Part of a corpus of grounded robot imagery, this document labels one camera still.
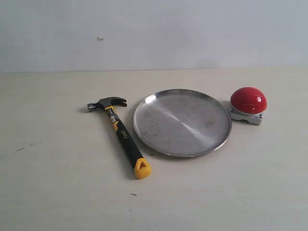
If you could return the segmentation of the black and yellow claw hammer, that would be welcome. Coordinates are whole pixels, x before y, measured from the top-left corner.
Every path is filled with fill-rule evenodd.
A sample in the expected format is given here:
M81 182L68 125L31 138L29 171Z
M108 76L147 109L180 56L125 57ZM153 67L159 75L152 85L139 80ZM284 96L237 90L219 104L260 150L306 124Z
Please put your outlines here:
M135 141L126 129L125 125L115 111L115 106L127 106L127 101L119 97L108 97L100 99L97 103L87 105L89 112L104 110L112 123L113 129L125 151L138 179L143 179L151 174L151 166L141 154Z

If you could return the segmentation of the red dome push button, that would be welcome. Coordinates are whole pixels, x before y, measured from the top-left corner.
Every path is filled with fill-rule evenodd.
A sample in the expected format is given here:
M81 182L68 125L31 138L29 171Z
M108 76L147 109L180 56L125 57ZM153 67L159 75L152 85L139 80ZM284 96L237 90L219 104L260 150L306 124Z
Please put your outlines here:
M231 119L260 125L267 109L267 99L263 92L253 87L236 90L230 97Z

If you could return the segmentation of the round stainless steel plate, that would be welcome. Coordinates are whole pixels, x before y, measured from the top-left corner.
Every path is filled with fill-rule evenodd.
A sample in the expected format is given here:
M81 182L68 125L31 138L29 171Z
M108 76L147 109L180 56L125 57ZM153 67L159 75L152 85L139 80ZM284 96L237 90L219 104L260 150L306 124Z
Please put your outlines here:
M139 103L133 114L133 127L139 139L152 149L189 158L223 146L232 123L215 98L195 90L169 89Z

